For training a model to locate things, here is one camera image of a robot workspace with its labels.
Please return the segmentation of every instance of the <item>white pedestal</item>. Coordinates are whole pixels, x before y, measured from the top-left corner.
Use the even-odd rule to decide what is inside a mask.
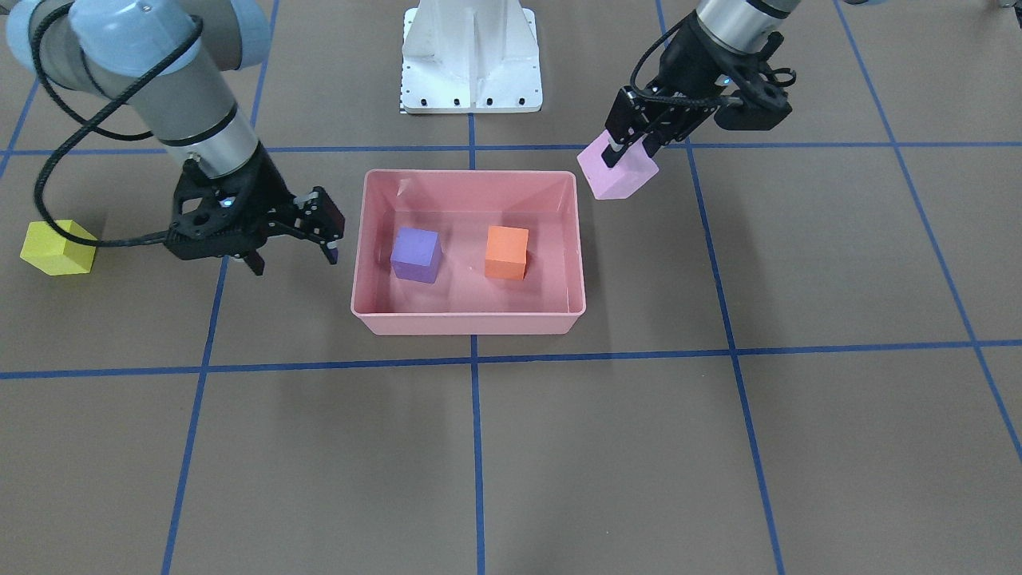
[[[518,0],[421,0],[405,13],[401,107],[508,113],[543,105],[536,14]]]

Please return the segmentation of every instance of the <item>foam block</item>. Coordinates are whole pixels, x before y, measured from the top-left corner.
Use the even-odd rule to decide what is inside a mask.
[[[435,231],[403,227],[390,252],[390,268],[402,279],[433,283],[440,267],[440,236]]]
[[[72,220],[57,220],[57,225],[80,237],[95,236]],[[50,229],[46,222],[32,222],[21,245],[21,258],[48,275],[69,275],[92,271],[96,248],[64,239]]]
[[[525,279],[528,230],[520,227],[490,226],[486,234],[486,277]]]
[[[606,130],[578,154],[578,165],[597,199],[623,199],[660,171],[653,158],[646,155],[642,146],[645,138],[632,144],[613,167],[607,167],[600,155],[610,142],[610,133]]]

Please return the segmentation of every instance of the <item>pink block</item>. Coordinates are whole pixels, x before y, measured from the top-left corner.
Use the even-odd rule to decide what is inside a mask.
[[[483,273],[492,225],[529,230],[528,273]],[[402,227],[435,230],[434,283],[390,273]],[[366,174],[352,313],[380,336],[565,334],[586,312],[570,172],[372,170]]]
[[[578,164],[597,199],[629,197],[660,171],[653,158],[646,155],[642,146],[645,138],[633,144],[613,167],[607,167],[600,156],[610,142],[606,130],[578,154]]]

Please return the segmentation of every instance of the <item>yellow block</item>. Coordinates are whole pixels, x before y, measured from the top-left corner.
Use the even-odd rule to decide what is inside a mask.
[[[95,236],[72,220],[57,220],[57,225],[80,237],[95,239]],[[30,223],[21,246],[21,258],[49,275],[89,273],[95,255],[95,247],[60,237],[46,222]]]

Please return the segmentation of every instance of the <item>purple cube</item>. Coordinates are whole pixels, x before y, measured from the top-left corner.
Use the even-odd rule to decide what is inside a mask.
[[[390,252],[394,275],[423,283],[436,281],[440,267],[440,235],[435,231],[403,227]]]

